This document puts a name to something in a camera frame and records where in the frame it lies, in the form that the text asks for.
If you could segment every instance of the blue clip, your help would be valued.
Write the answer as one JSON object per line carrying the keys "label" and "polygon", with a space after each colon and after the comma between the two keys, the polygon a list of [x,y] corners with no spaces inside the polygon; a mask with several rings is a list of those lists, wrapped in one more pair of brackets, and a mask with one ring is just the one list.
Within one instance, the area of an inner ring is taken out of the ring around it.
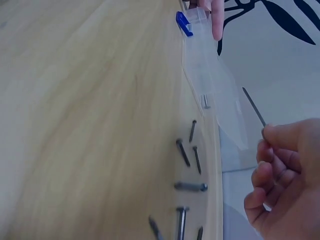
{"label": "blue clip", "polygon": [[188,37],[193,36],[194,34],[188,30],[187,25],[190,24],[186,16],[181,11],[177,11],[175,15],[176,23],[179,25],[179,27],[184,31],[185,35]]}

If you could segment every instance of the light wood surface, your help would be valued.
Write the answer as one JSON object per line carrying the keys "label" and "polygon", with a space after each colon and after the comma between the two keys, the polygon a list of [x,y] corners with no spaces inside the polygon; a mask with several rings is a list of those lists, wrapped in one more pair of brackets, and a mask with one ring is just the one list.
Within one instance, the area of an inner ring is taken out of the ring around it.
{"label": "light wood surface", "polygon": [[[217,122],[182,66],[177,0],[9,0],[0,5],[1,238],[222,239]],[[188,137],[199,147],[197,173]],[[182,137],[191,168],[177,151]],[[207,182],[178,193],[175,181]]]}

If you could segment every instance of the white floor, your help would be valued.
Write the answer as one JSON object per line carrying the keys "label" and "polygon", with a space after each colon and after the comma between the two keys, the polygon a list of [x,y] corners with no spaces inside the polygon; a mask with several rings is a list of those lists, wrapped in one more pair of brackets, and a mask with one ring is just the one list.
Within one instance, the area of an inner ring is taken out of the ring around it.
{"label": "white floor", "polygon": [[244,210],[244,199],[253,190],[251,174],[255,168],[240,168],[238,150],[222,130],[220,130],[220,143],[222,169],[235,169],[222,170],[223,238],[224,240],[260,240],[261,237],[250,226]]}

